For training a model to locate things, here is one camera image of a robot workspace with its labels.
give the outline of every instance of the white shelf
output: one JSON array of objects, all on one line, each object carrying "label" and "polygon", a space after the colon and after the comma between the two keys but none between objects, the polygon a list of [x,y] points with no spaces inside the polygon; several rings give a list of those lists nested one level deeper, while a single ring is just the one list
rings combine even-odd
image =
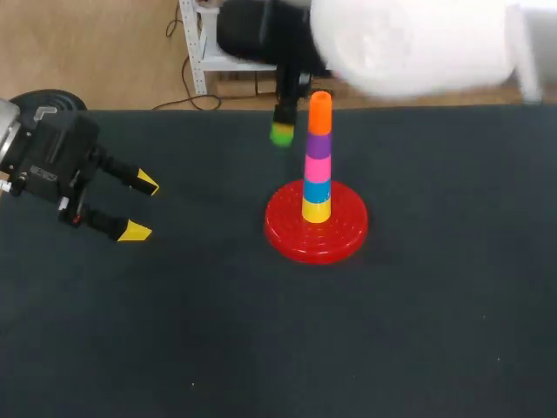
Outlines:
[{"label": "white shelf", "polygon": [[[207,94],[206,71],[273,71],[274,65],[253,63],[231,57],[217,45],[218,8],[205,8],[195,0],[180,0],[185,40],[190,53],[191,74],[196,94]],[[203,30],[198,34],[198,14]]]}]

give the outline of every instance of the red base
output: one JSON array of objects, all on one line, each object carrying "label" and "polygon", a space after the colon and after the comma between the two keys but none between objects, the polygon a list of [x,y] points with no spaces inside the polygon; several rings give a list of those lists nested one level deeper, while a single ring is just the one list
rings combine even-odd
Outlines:
[{"label": "red base", "polygon": [[265,212],[265,235],[289,259],[330,264],[354,254],[367,235],[366,205],[355,191],[331,184],[331,218],[312,224],[302,218],[303,180],[281,187]]}]

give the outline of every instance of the orange ring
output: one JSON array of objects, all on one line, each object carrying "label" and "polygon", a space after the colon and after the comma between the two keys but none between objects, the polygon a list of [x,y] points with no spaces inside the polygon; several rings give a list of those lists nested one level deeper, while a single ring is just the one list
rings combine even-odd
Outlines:
[{"label": "orange ring", "polygon": [[310,99],[308,130],[313,135],[326,135],[332,128],[332,98],[326,91],[316,91]]}]

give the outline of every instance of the toy tower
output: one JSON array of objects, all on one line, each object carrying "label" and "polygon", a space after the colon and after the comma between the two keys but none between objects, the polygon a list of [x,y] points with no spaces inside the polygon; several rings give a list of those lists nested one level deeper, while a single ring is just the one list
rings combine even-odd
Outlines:
[{"label": "toy tower", "polygon": [[281,187],[265,212],[265,235],[289,259],[329,264],[355,253],[368,229],[366,205],[349,187],[331,181],[332,98],[310,100],[303,180]]}]

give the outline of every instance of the cable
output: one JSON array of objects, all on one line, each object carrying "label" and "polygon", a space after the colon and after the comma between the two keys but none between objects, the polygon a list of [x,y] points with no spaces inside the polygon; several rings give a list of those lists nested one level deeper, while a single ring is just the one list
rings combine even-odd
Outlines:
[{"label": "cable", "polygon": [[180,8],[180,3],[176,4],[176,9],[174,10],[174,18],[166,25],[166,37],[172,37],[174,31],[178,26],[178,23],[184,24],[181,19],[178,18],[178,10]]},{"label": "cable", "polygon": [[[184,24],[184,22],[178,18],[179,7],[180,7],[180,3],[176,4],[176,9],[174,10],[174,18],[166,25],[166,37],[172,37],[172,35],[174,35],[174,31],[176,30],[176,28],[178,26],[178,22],[180,22],[181,24]],[[198,15],[198,28],[199,28],[199,23],[200,23],[199,18],[200,18],[200,15]],[[179,104],[188,103],[188,102],[191,103],[191,105],[195,109],[197,109],[198,111],[215,111],[215,110],[219,109],[220,106],[223,104],[223,100],[238,100],[238,99],[242,99],[242,98],[257,98],[259,96],[259,94],[258,94],[258,73],[256,71],[254,71],[254,73],[255,73],[255,94],[253,96],[220,97],[220,96],[217,96],[215,94],[200,94],[200,95],[197,95],[197,96],[192,96],[191,92],[190,92],[190,88],[188,87],[188,84],[185,82],[185,75],[184,75],[185,67],[186,67],[186,65],[188,64],[189,61],[190,61],[190,56],[188,55],[184,59],[184,62],[182,63],[182,69],[180,71],[181,77],[182,77],[182,84],[184,85],[185,92],[187,94],[187,98],[183,98],[182,100],[175,100],[175,101],[172,101],[172,102],[166,102],[166,103],[159,104],[159,105],[152,108],[153,111],[156,111],[158,109],[162,109],[166,106],[179,105]],[[198,98],[214,98],[215,100],[217,100],[217,104],[210,109],[205,109],[203,107],[198,106],[195,103],[195,100],[197,100]]]}]

